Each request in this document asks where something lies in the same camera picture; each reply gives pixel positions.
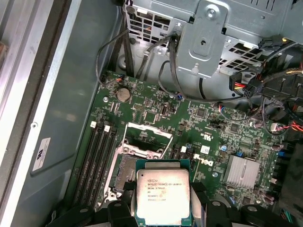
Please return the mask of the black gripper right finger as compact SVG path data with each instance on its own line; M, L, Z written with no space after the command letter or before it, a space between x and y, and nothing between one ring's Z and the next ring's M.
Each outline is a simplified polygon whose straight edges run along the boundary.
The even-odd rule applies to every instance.
M294 227L281 216L258 205L240 210L228 208L222 201L210 200L203 183L191 183L191 210L198 227Z

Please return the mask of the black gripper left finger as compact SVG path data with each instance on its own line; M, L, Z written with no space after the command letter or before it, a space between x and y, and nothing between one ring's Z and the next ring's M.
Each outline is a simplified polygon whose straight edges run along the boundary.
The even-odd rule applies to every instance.
M121 200L112 201L99 211L86 205L76 206L64 215L53 218L48 227L135 227L137 221L131 214L131 202L135 192L135 182L124 184Z

